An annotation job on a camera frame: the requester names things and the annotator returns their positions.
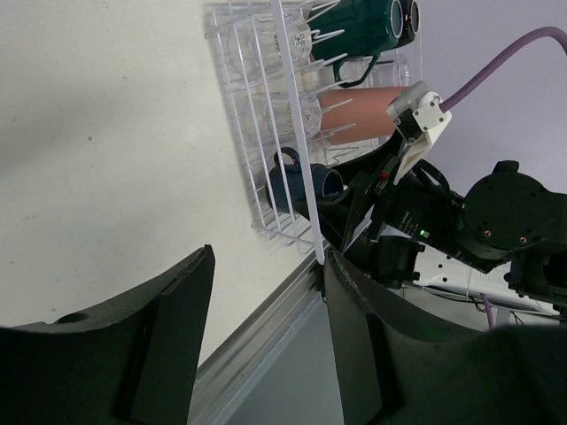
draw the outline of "green mug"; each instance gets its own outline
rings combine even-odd
[[[313,18],[319,11],[311,11]],[[349,60],[371,56],[372,60],[363,76],[340,87],[347,89],[366,80],[380,54],[395,49],[404,29],[404,14],[400,0],[342,0],[335,7],[309,21],[311,30],[322,35],[340,29],[345,32],[313,45],[315,59],[329,60],[346,53],[346,57],[333,63],[335,81],[342,81],[340,67]]]

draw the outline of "white wire rack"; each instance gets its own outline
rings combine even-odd
[[[215,40],[214,53],[219,64],[221,85],[226,95],[227,112],[242,155],[243,174],[251,187],[249,193],[253,213],[252,227],[262,231],[269,239],[279,238],[283,245],[295,244],[302,254],[307,254],[315,249],[317,260],[321,264],[324,261],[323,248],[325,242],[319,226],[315,189],[309,164],[336,165],[375,149],[381,141],[371,140],[345,146],[331,146],[327,143],[326,137],[351,127],[348,125],[327,129],[312,140],[307,140],[300,93],[316,96],[328,89],[336,88],[338,83],[325,81],[322,74],[328,65],[340,60],[346,54],[330,60],[315,61],[305,58],[294,62],[288,43],[286,19],[294,13],[305,17],[309,11],[319,11],[316,14],[320,15],[337,5],[339,1],[330,0],[315,4],[316,0],[306,0],[302,3],[282,4],[281,0],[270,0],[266,3],[252,3],[249,0],[236,4],[229,0],[228,4],[219,4],[213,7],[211,26],[206,31],[206,37]],[[258,17],[265,18],[267,15],[270,15],[273,20],[274,37],[277,40],[276,44],[281,58],[281,67],[278,67],[276,72],[273,72],[273,69],[270,72],[267,71],[266,59],[260,54],[259,25],[261,23]],[[318,31],[311,31],[312,43],[320,43],[342,33],[343,31],[336,31],[322,35]],[[421,45],[417,40],[413,44],[416,46],[415,57],[417,60],[415,60],[415,63],[419,65],[420,69]],[[259,53],[259,66],[254,75],[248,72],[243,54],[243,50],[251,48]],[[237,62],[236,69],[242,72],[235,72],[235,62]],[[363,66],[363,63],[361,62],[358,65],[356,63],[346,64],[344,67],[351,67],[351,71],[357,73],[357,66]],[[270,95],[274,92],[287,94],[293,137],[282,135],[277,131],[278,117],[275,116],[275,107]],[[253,99],[258,96],[265,97],[266,112],[257,111],[258,108]],[[252,136],[250,131],[246,131],[249,128],[247,129],[243,125],[244,104],[252,112]],[[322,110],[322,113],[336,106],[326,108]],[[271,131],[266,133],[260,129],[261,120],[268,123]],[[291,146],[299,153],[310,221],[293,212],[290,188],[282,156],[284,146]],[[283,178],[288,210],[291,213],[277,211],[269,206],[276,205],[270,180],[270,170],[274,166],[272,158],[275,153],[277,153],[279,170],[281,170]]]

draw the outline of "rack wire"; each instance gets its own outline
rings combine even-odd
[[[325,81],[323,74],[329,65],[342,59],[346,54],[329,60],[303,58],[294,61],[288,43],[289,35],[286,22],[287,18],[295,13],[305,17],[310,11],[318,11],[311,19],[306,19],[308,24],[316,16],[320,16],[335,7],[339,1],[330,0],[316,4],[318,3],[316,0],[306,0],[301,3],[282,4],[281,0],[269,0],[269,2],[258,4],[248,0],[248,2],[236,4],[229,0],[227,4],[217,4],[213,7],[211,26],[206,31],[206,38],[214,40],[214,53],[219,65],[218,70],[227,113],[242,155],[241,162],[245,179],[250,185],[252,227],[263,232],[268,239],[279,238],[283,245],[295,244],[302,254],[308,254],[315,249],[317,260],[321,264],[324,261],[325,242],[319,226],[315,189],[309,164],[323,163],[327,166],[333,166],[363,155],[375,149],[382,142],[376,139],[343,146],[332,146],[326,141],[327,137],[350,128],[353,124],[323,130],[311,140],[307,140],[299,100],[300,93],[317,96],[326,90],[336,88],[339,83]],[[261,22],[265,22],[267,16],[268,20],[273,20],[274,37],[281,57],[281,67],[278,67],[277,72],[267,71],[266,59],[261,54],[260,41],[262,39],[259,37],[259,26],[262,25]],[[339,30],[329,34],[321,34],[318,30],[311,31],[311,43],[329,40],[343,34],[343,32],[343,30]],[[232,47],[236,48],[232,51],[230,43],[235,43]],[[253,74],[246,68],[245,54],[243,53],[244,50],[251,49],[251,45],[252,51],[257,53],[259,62],[258,69]],[[416,40],[414,45],[416,46],[414,48],[415,63],[418,65],[416,74],[421,76],[421,42]],[[234,58],[234,50],[237,52],[236,59]],[[361,60],[347,63],[343,67],[347,72],[357,74],[358,68],[362,69],[363,66],[365,66],[365,62]],[[370,87],[369,82],[361,87]],[[270,96],[270,93],[274,92],[287,94],[293,137],[282,135],[277,131],[277,119],[273,99]],[[265,112],[258,110],[260,108],[253,101],[256,97],[265,97],[265,105],[267,106]],[[325,114],[347,102],[348,100],[322,109],[321,113]],[[247,128],[243,125],[244,104],[247,104],[251,111],[253,127],[251,132],[247,132]],[[260,129],[262,120],[268,123],[270,132],[266,133]],[[299,153],[310,220],[305,220],[302,216],[293,212],[282,155],[284,146],[291,146]],[[270,207],[270,205],[276,205],[276,196],[272,189],[270,176],[270,169],[274,166],[270,162],[272,158],[277,158],[279,170],[281,170],[290,213]]]

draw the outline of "dark blue mug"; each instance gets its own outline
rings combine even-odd
[[[288,188],[290,190],[291,204],[306,198],[305,183],[303,182],[303,174],[301,174],[301,165],[299,163],[299,154],[292,148],[282,148],[283,168]],[[285,195],[284,178],[280,161],[277,153],[274,154],[274,168],[269,172],[269,180],[274,200],[278,211],[289,213],[290,208]],[[311,175],[313,177],[313,186],[316,197],[330,197],[341,193],[344,189],[343,179],[338,171],[328,168],[323,164],[311,164]],[[268,185],[266,184],[266,199],[271,208],[272,200],[269,195]]]

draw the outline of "white table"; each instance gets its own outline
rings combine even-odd
[[[105,301],[209,243],[201,362],[303,259],[250,229],[206,0],[0,2],[0,324]]]

